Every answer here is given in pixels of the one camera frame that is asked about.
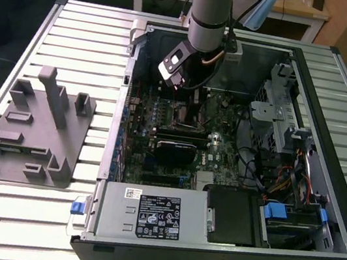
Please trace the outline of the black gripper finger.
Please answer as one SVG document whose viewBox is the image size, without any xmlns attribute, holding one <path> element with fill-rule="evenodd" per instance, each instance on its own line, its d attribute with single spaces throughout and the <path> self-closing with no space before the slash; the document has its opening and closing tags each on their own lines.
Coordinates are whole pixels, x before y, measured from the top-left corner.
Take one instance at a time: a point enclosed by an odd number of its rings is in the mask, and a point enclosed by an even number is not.
<svg viewBox="0 0 347 260">
<path fill-rule="evenodd" d="M 200 90 L 195 89 L 194 92 L 190 96 L 188 108 L 187 108 L 187 116 L 186 116 L 186 124 L 194 124 L 198 115 L 198 109 L 200 105 Z"/>
</svg>

